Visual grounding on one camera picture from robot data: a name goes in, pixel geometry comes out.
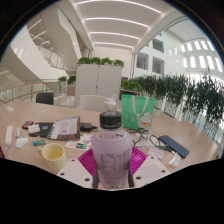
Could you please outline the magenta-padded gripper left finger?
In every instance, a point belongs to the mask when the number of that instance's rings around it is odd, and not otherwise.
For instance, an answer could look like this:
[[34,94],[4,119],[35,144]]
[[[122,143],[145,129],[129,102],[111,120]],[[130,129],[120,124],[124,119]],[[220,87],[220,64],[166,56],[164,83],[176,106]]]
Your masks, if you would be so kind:
[[59,171],[58,176],[81,187],[97,189],[99,178],[93,151],[89,149],[78,159],[70,159]]

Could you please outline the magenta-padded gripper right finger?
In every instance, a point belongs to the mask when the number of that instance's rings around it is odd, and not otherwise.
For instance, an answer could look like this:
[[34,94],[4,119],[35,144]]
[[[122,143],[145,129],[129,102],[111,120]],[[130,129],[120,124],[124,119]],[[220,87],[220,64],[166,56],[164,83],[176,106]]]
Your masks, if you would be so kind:
[[154,156],[147,156],[138,148],[132,148],[128,184],[140,188],[167,175],[167,168]]

